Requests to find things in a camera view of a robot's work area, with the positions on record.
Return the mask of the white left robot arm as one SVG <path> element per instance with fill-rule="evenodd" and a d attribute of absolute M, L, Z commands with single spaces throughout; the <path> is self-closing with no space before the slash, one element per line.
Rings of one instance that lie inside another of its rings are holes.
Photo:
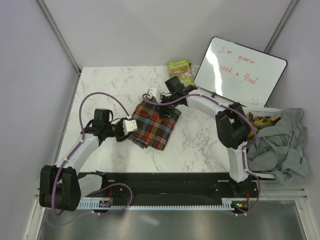
<path fill-rule="evenodd" d="M 54 165 L 45 165 L 40 171 L 39 205 L 53 210 L 70 211 L 77 209 L 82 198 L 94 192 L 99 197 L 110 191 L 108 182 L 97 173 L 79 177 L 85 162 L 107 138 L 123 142 L 138 129 L 132 116 L 120 118 L 113 123 L 113 112 L 96 109 L 80 133 L 78 142 Z"/>

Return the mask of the red brown plaid shirt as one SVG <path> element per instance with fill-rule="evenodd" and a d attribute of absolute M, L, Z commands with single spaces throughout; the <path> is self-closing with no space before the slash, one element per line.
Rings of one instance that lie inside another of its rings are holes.
<path fill-rule="evenodd" d="M 181 112 L 174 109 L 169 118 L 161 118 L 157 107 L 143 100 L 132 114 L 137 130 L 131 133 L 129 140 L 143 149 L 152 147 L 163 151 L 180 116 Z"/>

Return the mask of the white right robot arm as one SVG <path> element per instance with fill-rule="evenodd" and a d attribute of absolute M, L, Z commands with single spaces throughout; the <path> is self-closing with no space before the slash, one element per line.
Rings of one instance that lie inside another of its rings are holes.
<path fill-rule="evenodd" d="M 167 80 L 165 85 L 169 91 L 167 94 L 156 88 L 147 92 L 150 99 L 158 103 L 159 114 L 169 117 L 177 106 L 184 105 L 211 117 L 216 124 L 218 140 L 227 148 L 229 175 L 234 180 L 229 184 L 229 191 L 235 197 L 242 196 L 247 191 L 244 180 L 249 176 L 245 150 L 249 132 L 253 129 L 245 117 L 242 105 L 237 102 L 228 105 L 218 101 L 194 85 L 184 86 L 176 76 Z"/>

